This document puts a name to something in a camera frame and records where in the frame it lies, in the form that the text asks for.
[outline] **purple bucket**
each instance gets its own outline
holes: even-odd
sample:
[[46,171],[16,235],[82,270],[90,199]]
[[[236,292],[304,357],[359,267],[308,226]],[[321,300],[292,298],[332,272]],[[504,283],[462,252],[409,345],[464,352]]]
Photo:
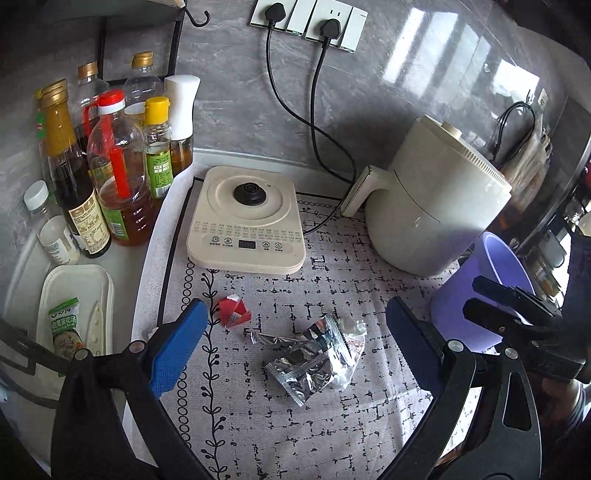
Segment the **purple bucket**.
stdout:
[[[534,293],[521,263],[503,240],[490,232],[478,237],[474,254],[435,292],[431,300],[431,321],[445,340],[461,340],[473,352],[483,352],[501,341],[500,336],[466,320],[462,313],[464,304],[472,298],[498,306],[472,290],[472,281],[480,275],[505,287],[521,287]],[[515,314],[511,309],[504,309]]]

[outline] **glass bottle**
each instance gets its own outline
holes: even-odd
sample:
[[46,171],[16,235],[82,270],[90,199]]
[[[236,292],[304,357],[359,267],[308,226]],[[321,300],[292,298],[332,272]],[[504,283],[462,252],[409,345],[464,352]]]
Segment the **glass bottle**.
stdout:
[[58,265],[77,264],[80,249],[66,219],[50,200],[45,182],[39,180],[31,185],[25,192],[24,201],[31,214],[33,230],[47,255]]
[[152,197],[162,200],[173,184],[173,167],[170,160],[171,128],[168,124],[166,97],[146,100],[144,141],[146,145],[146,166],[150,177]]
[[124,114],[123,91],[109,90],[97,103],[99,122],[88,140],[92,179],[115,241],[139,245],[150,239],[156,220],[142,132]]
[[131,61],[132,73],[123,85],[125,94],[125,113],[144,126],[145,101],[148,98],[162,95],[164,85],[152,72],[154,53],[141,51]]
[[66,80],[43,89],[41,109],[46,120],[47,158],[56,186],[57,204],[66,213],[66,222],[82,253],[89,258],[103,255],[111,245],[88,163],[82,154],[67,107]]
[[164,79],[164,96],[170,100],[168,123],[173,129],[170,158],[174,177],[193,163],[193,104],[200,83],[193,75]]
[[109,90],[109,84],[98,78],[99,68],[95,61],[78,67],[78,88],[76,94],[70,99],[70,112],[72,124],[78,145],[82,153],[86,155],[88,137],[96,123],[99,121],[96,106],[88,109],[90,128],[85,125],[83,112],[86,106],[96,102],[99,95]]
[[53,184],[51,178],[51,172],[49,171],[49,162],[47,161],[47,149],[45,145],[45,114],[41,110],[41,92],[42,89],[37,89],[35,98],[37,99],[37,114],[35,120],[37,121],[37,142],[39,143],[39,161],[41,162],[41,174],[43,180],[45,180],[46,186],[49,191],[50,200],[56,203],[56,187]]

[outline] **blue gripper pad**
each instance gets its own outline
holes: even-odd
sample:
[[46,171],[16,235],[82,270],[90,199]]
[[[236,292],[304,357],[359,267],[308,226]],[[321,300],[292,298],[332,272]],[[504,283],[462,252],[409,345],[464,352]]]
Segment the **blue gripper pad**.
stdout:
[[178,320],[162,325],[150,339],[150,342],[152,340],[158,341],[154,337],[158,334],[165,335],[165,330],[173,330],[152,363],[150,388],[156,398],[160,398],[164,392],[174,388],[183,368],[205,332],[208,320],[209,312],[206,305],[202,301],[193,300],[187,305]]
[[445,340],[441,334],[431,323],[418,320],[400,297],[388,302],[386,325],[418,386],[437,397],[444,388],[441,365]]

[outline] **wall outlet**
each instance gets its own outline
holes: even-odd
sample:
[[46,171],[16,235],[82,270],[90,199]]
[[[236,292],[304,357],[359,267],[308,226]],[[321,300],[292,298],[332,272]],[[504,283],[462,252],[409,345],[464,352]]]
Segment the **wall outlet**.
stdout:
[[[252,14],[251,25],[267,28],[269,22],[265,18],[265,11],[276,2],[277,0],[258,0]],[[281,0],[281,3],[285,8],[285,18],[276,23],[275,29],[302,36],[306,31],[316,0]]]
[[545,110],[546,104],[548,104],[548,94],[546,93],[546,90],[543,88],[542,88],[542,93],[540,94],[540,97],[538,98],[538,103],[540,104],[540,109]]
[[331,18],[340,22],[341,35],[330,42],[333,47],[353,53],[357,49],[368,13],[337,0],[317,0],[306,31],[306,39],[322,42],[320,27]]

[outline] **white tray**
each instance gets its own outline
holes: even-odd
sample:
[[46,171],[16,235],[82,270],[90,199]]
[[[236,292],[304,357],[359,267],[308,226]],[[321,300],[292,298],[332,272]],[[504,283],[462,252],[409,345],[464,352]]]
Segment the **white tray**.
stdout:
[[[98,265],[64,265],[49,273],[41,291],[37,316],[37,343],[53,351],[51,325],[47,320],[47,314],[53,307],[74,297],[80,301],[76,331],[84,342],[90,316],[96,303],[101,302],[105,315],[105,353],[109,355],[113,350],[113,280],[106,270]],[[35,376],[47,388],[49,397],[59,398],[64,383],[63,377],[41,365],[37,365]]]

